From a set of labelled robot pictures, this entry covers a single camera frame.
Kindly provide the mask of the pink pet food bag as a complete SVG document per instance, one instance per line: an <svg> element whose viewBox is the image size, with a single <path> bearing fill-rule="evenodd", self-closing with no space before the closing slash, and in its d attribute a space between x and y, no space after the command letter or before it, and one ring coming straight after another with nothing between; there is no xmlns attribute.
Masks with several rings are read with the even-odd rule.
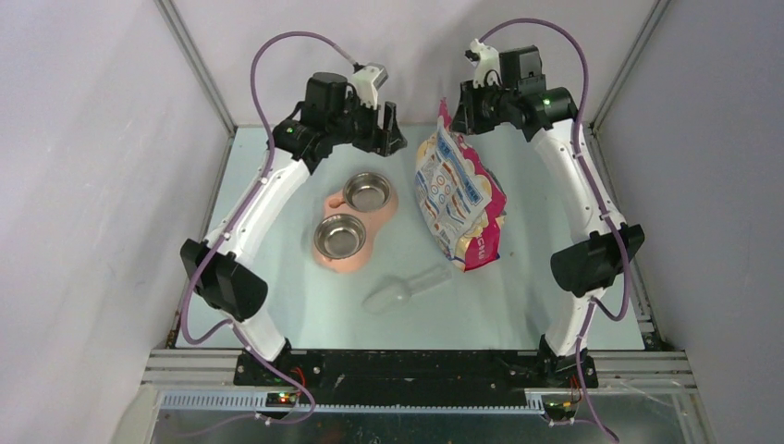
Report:
<svg viewBox="0 0 784 444"><path fill-rule="evenodd" d="M417 149L414 190L439 249L467 272L499 258L507 195L452 122L442 100L434 133Z"/></svg>

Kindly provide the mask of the clear plastic scoop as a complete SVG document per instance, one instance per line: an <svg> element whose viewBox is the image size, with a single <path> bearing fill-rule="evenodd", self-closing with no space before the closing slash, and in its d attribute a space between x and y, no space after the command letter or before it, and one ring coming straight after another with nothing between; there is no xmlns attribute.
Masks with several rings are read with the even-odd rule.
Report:
<svg viewBox="0 0 784 444"><path fill-rule="evenodd" d="M371 315L382 315L407 305L414 296L433 290L452 278L450 265L434 265L410 277L383 277L364 297L361 308Z"/></svg>

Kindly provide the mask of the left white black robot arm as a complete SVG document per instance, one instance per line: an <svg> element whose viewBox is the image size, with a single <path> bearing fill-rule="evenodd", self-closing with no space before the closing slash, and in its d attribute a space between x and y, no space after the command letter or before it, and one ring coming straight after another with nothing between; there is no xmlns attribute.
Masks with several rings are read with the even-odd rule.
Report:
<svg viewBox="0 0 784 444"><path fill-rule="evenodd" d="M406 147L395 103L378 99L387 77L378 64L360 66L348 78L314 73L304 99L272 129L271 150L243 196L203 240L188 239L180 249L189 295L220 312L244 347L260 356L256 372L270 385L288 381L292 361L281 353L287 340L265 305L268 286L251 265L287 201L336 146L383 157Z"/></svg>

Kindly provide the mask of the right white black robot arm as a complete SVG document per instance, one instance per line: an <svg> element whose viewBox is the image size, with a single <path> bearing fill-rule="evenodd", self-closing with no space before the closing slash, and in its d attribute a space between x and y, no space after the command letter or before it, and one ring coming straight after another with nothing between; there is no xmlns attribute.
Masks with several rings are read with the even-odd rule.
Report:
<svg viewBox="0 0 784 444"><path fill-rule="evenodd" d="M480 135L509 124L520 130L542 158L565 209L572 244L552 254L550 268L569 302L543 335L540 348L549 354L537 363L541 380L560 387L575 373L570 357L586 346L582 328L590 303L604 297L639 251L643 229L629 225L612 202L584 145L578 106L567 88L547 86L537 47L500 52L474 40L465 56L474 73L460 85L451 129Z"/></svg>

